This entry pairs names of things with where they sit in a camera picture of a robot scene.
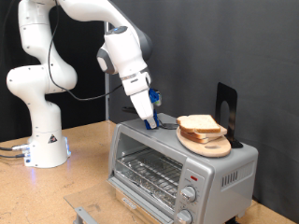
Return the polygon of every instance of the blue light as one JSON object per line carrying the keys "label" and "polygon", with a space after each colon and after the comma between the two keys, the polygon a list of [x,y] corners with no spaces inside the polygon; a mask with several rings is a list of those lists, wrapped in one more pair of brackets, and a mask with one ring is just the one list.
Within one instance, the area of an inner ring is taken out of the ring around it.
{"label": "blue light", "polygon": [[70,157],[71,154],[72,154],[72,152],[69,150],[69,145],[68,145],[67,137],[65,137],[64,140],[65,140],[66,149],[67,149],[67,157]]}

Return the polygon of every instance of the logo label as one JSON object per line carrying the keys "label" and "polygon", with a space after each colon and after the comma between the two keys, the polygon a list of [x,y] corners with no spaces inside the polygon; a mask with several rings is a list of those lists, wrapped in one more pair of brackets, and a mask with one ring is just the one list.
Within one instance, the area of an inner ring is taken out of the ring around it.
{"label": "logo label", "polygon": [[50,137],[49,143],[57,142],[57,138],[54,136],[54,134]]}

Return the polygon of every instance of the wooden tabletop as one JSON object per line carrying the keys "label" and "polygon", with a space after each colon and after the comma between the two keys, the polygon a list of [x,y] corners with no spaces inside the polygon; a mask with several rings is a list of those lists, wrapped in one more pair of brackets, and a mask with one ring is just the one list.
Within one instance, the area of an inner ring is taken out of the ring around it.
{"label": "wooden tabletop", "polygon": [[[114,128],[113,122],[103,121],[63,130],[72,156],[55,168],[26,167],[23,159],[0,158],[0,224],[73,223],[76,213],[64,196],[106,181]],[[8,141],[0,147],[12,147],[26,141],[27,138]],[[1,151],[0,154],[14,153]],[[294,223],[256,202],[252,202],[245,216],[238,221],[242,224]],[[119,223],[136,224],[136,220],[124,223],[120,219]]]}

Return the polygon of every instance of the black cable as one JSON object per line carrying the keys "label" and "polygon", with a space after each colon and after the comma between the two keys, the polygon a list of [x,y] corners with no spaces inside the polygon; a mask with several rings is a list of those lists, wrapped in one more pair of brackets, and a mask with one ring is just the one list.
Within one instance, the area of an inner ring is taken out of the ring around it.
{"label": "black cable", "polygon": [[56,22],[56,26],[55,26],[55,29],[54,29],[54,32],[53,32],[53,35],[52,35],[52,40],[50,41],[50,49],[49,49],[49,55],[48,55],[48,67],[49,67],[49,74],[50,74],[50,79],[52,80],[52,82],[54,83],[55,86],[57,86],[58,88],[64,90],[64,91],[67,91],[69,94],[71,94],[71,96],[73,96],[76,100],[79,100],[79,101],[91,101],[91,100],[96,100],[96,99],[99,99],[99,98],[102,98],[104,96],[107,96],[109,94],[111,94],[113,91],[117,90],[119,87],[122,86],[122,84],[116,88],[114,88],[111,92],[108,92],[104,95],[100,95],[100,96],[95,96],[95,97],[92,97],[92,98],[87,98],[87,99],[80,99],[78,98],[73,92],[71,92],[70,90],[64,88],[64,87],[61,87],[59,86],[58,84],[56,84],[56,82],[54,82],[53,80],[53,77],[52,77],[52,73],[50,72],[50,50],[52,48],[52,44],[53,44],[53,40],[54,40],[54,36],[56,34],[56,30],[57,30],[57,27],[58,27],[58,24],[59,24],[59,7],[58,7],[58,4],[57,4],[57,0],[55,0],[55,3],[56,3],[56,8],[57,8],[57,22]]}
{"label": "black cable", "polygon": [[6,32],[6,28],[7,28],[7,19],[8,19],[8,15],[10,13],[10,10],[14,4],[15,0],[11,0],[10,1],[10,5],[7,11],[7,15],[4,19],[4,23],[3,23],[3,29],[2,29],[2,41],[1,41],[1,56],[0,56],[0,67],[2,65],[2,61],[3,61],[3,54],[4,54],[4,36],[5,36],[5,32]]}
{"label": "black cable", "polygon": [[12,151],[11,147],[0,147],[0,150],[2,151]]}
{"label": "black cable", "polygon": [[4,156],[4,155],[0,155],[0,157],[3,157],[3,158],[22,158],[22,157],[25,157],[24,154],[19,154],[19,155],[16,155],[16,156]]}

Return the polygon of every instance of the wooden plate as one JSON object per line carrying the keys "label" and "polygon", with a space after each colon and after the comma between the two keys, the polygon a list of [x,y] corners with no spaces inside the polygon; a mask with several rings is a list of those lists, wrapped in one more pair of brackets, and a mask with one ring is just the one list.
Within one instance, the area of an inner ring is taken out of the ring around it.
{"label": "wooden plate", "polygon": [[180,135],[180,128],[177,128],[179,142],[187,149],[206,157],[223,157],[230,153],[231,144],[226,137],[221,136],[206,144],[195,143]]}

